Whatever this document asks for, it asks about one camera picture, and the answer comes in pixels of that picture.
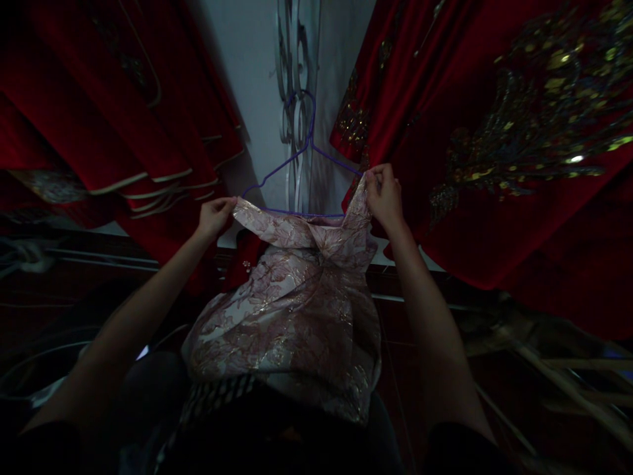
metal decoration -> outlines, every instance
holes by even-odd
[[[308,43],[305,27],[299,20],[299,0],[278,0],[275,28],[275,66],[282,100],[280,139],[288,145],[289,156],[301,150],[308,135],[310,101],[305,92],[310,84]],[[307,150],[298,156],[286,172],[286,208],[299,212],[301,176]]]

black and white striped fabric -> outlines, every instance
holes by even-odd
[[[182,435],[199,427],[215,411],[261,386],[262,383],[247,374],[211,383],[194,383],[189,390],[177,428],[158,452],[154,473],[158,472],[161,463]]]

purple wire hanger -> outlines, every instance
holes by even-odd
[[[312,118],[310,120],[310,127],[308,128],[308,135],[305,138],[305,145],[303,146],[303,148],[301,150],[299,150],[297,153],[295,153],[293,156],[291,156],[290,158],[288,158],[284,163],[282,163],[281,165],[279,165],[277,168],[275,168],[272,172],[270,172],[268,175],[266,175],[264,177],[264,179],[262,180],[261,183],[259,183],[258,185],[252,185],[248,188],[246,188],[246,190],[244,191],[244,193],[242,193],[242,198],[244,198],[246,196],[246,194],[254,189],[254,188],[261,188],[266,184],[266,180],[270,177],[272,177],[275,173],[277,173],[278,171],[280,171],[283,167],[285,167],[286,165],[288,165],[290,162],[292,162],[295,158],[297,158],[299,155],[301,155],[302,153],[304,153],[309,146],[312,147],[312,149],[323,155],[325,158],[333,161],[335,164],[351,171],[352,173],[362,177],[363,174],[361,172],[359,172],[358,170],[355,170],[354,168],[352,168],[351,166],[341,162],[340,160],[335,159],[333,156],[328,155],[327,153],[325,153],[323,150],[321,150],[319,147],[317,147],[315,145],[315,115],[317,114],[317,101],[315,100],[315,97],[310,94],[310,92],[304,90],[303,91],[311,100],[312,100]],[[297,95],[296,92],[293,92],[292,95],[288,98],[288,101],[286,102],[286,107],[290,107],[290,104],[292,104],[292,100],[295,98],[295,96]],[[311,213],[301,213],[301,212],[295,212],[295,211],[285,211],[285,210],[278,210],[278,209],[274,209],[274,208],[261,208],[262,210],[266,210],[266,211],[272,211],[272,212],[279,212],[279,213],[283,213],[283,214],[294,214],[296,216],[321,216],[321,217],[326,217],[326,218],[342,218],[343,216],[345,216],[345,214],[311,214]]]

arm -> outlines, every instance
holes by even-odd
[[[390,164],[367,172],[367,201],[389,237],[422,371],[425,423],[459,422],[495,442],[450,310],[402,216],[400,183]]]
[[[98,428],[128,370],[217,238],[235,203],[235,198],[220,198],[202,205],[193,236],[108,319],[59,390],[23,431],[63,420],[74,425],[85,440]]]

hand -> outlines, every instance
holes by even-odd
[[[218,198],[204,203],[200,208],[200,222],[196,235],[205,240],[214,241],[236,204],[236,197]]]
[[[402,215],[402,188],[391,164],[378,165],[367,172],[367,204],[387,234],[406,226]]]

